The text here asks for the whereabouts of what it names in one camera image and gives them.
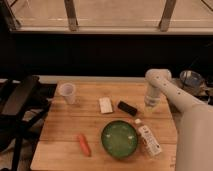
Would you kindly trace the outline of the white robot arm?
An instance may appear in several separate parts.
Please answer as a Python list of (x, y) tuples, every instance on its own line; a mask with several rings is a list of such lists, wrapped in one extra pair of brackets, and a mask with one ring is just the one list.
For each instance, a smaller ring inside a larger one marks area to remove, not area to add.
[(163, 93), (182, 113), (176, 152), (176, 171), (213, 171), (213, 106), (172, 83), (168, 69), (149, 69), (144, 102), (156, 106)]

